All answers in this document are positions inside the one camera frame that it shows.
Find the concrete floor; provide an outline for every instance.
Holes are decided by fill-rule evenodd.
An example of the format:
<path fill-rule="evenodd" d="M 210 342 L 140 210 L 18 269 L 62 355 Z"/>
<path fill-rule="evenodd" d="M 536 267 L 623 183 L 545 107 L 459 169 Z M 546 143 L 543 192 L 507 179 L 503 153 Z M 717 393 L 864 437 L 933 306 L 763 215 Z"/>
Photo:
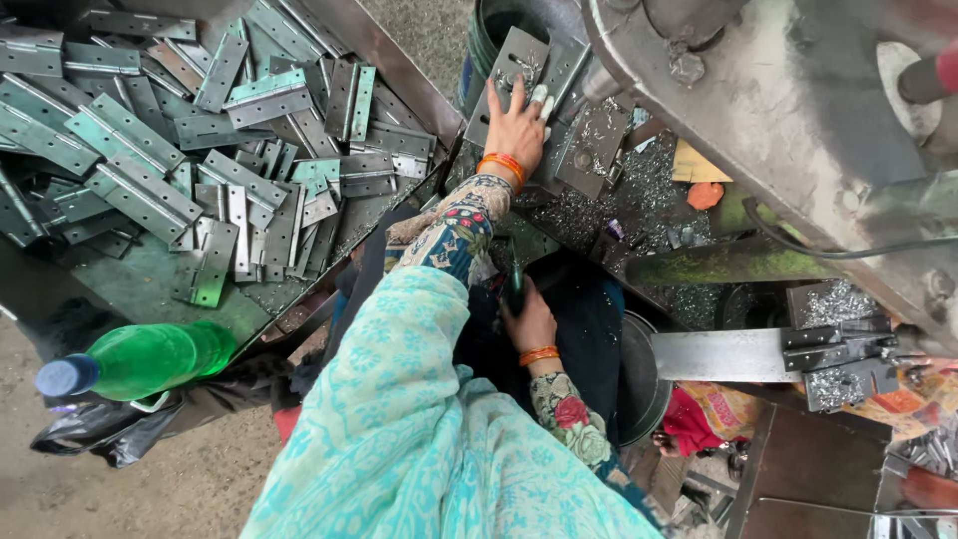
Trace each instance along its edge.
<path fill-rule="evenodd" d="M 466 50 L 465 0 L 366 0 L 373 16 L 451 101 Z M 11 537 L 236 537 L 279 453 L 269 408 L 159 442 L 123 470 L 99 457 L 28 449 L 53 419 L 31 343 L 0 318 L 0 533 Z"/>

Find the orange bangle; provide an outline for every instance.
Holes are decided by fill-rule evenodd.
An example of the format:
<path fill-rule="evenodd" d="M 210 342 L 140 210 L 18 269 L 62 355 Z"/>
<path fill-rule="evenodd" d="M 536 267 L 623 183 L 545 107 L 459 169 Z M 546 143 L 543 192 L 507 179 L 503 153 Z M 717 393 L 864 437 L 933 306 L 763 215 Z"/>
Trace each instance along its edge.
<path fill-rule="evenodd" d="M 491 161 L 493 163 L 499 163 L 500 165 L 506 167 L 507 169 L 513 171 L 516 179 L 519 181 L 518 191 L 522 191 L 522 186 L 526 183 L 526 173 L 522 168 L 522 165 L 518 161 L 513 159 L 511 155 L 506 153 L 492 152 L 479 161 L 479 164 L 476 165 L 476 174 L 479 174 L 479 169 L 482 168 L 483 163 L 486 161 Z"/>
<path fill-rule="evenodd" d="M 544 360 L 546 358 L 557 358 L 558 356 L 559 349 L 555 346 L 542 346 L 541 348 L 533 348 L 532 350 L 519 356 L 519 366 L 529 366 L 530 364 L 539 360 Z"/>

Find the black plastic bag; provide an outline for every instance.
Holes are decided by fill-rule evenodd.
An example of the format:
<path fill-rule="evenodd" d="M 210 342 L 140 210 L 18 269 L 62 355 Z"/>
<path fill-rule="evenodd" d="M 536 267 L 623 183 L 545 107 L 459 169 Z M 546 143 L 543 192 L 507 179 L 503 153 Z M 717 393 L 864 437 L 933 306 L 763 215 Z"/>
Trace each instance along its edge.
<path fill-rule="evenodd" d="M 153 413 L 115 401 L 87 404 L 54 421 L 30 449 L 64 457 L 90 452 L 113 468 L 123 468 L 161 439 L 269 404 L 272 381 L 291 367 L 285 358 L 268 352 L 237 361 L 212 378 L 171 389 L 166 404 Z"/>

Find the black cable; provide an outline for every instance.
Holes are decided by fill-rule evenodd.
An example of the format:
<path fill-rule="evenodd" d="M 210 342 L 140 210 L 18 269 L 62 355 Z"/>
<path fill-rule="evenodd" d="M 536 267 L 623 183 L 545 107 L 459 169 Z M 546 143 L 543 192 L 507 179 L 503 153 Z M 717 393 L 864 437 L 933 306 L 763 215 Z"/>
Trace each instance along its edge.
<path fill-rule="evenodd" d="M 801 246 L 797 244 L 794 240 L 782 236 L 778 231 L 772 228 L 768 223 L 762 219 L 762 216 L 759 215 L 759 202 L 755 200 L 754 197 L 749 197 L 744 199 L 741 202 L 741 205 L 745 208 L 745 215 L 748 216 L 752 222 L 759 227 L 769 238 L 775 240 L 776 242 L 782 244 L 783 246 L 788 247 L 789 249 L 800 252 L 802 254 L 807 254 L 808 256 L 814 256 L 817 258 L 824 258 L 827 260 L 854 260 L 857 258 L 868 258 L 870 256 L 879 256 L 881 254 L 888 254 L 891 252 L 899 252 L 904 250 L 911 249 L 920 249 L 920 248 L 929 248 L 943 246 L 946 244 L 953 244 L 958 242 L 958 236 L 950 236 L 947 238 L 936 238 L 934 240 L 920 240 L 918 242 L 908 242 L 905 244 L 898 244 L 896 246 L 884 246 L 876 247 L 874 249 L 865 249 L 857 251 L 840 251 L 840 252 L 828 252 L 816 249 L 810 249 L 806 246 Z"/>

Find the stack of hinges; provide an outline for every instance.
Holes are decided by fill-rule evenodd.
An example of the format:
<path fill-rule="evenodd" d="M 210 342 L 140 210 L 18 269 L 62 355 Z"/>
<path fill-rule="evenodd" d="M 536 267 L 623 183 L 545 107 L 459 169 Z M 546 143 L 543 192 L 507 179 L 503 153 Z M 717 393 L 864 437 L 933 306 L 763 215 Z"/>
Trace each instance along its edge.
<path fill-rule="evenodd" d="M 0 22 L 0 232 L 115 258 L 160 241 L 177 300 L 316 279 L 349 200 L 424 179 L 436 151 L 298 0 L 256 0 L 205 39 L 215 50 L 188 18 L 96 8 L 76 35 Z"/>
<path fill-rule="evenodd" d="M 591 47 L 553 35 L 547 45 L 513 27 L 492 66 L 491 78 L 503 112 L 509 110 L 513 79 L 522 73 L 527 100 L 537 83 L 555 97 L 556 112 L 547 121 L 550 132 L 541 165 L 526 183 L 553 196 L 566 187 L 597 199 L 607 185 L 614 187 L 621 166 L 616 162 L 629 127 L 633 103 L 625 95 L 591 104 L 575 95 L 591 58 Z M 482 147 L 489 132 L 487 90 L 476 104 L 466 127 L 467 141 Z"/>

